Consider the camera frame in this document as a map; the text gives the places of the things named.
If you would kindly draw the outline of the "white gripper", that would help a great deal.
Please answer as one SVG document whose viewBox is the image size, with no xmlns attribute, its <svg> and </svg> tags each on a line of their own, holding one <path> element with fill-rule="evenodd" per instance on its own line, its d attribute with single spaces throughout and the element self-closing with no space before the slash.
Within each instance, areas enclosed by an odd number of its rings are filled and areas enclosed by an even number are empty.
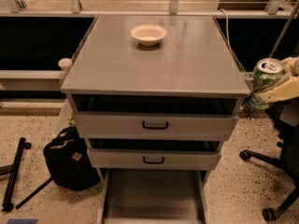
<svg viewBox="0 0 299 224">
<path fill-rule="evenodd" d="M 267 104 L 278 101 L 290 100 L 299 96 L 299 57 L 296 59 L 288 57 L 282 61 L 286 74 L 291 76 L 286 82 L 269 91 L 262 91 L 256 94 L 256 97 Z"/>
</svg>

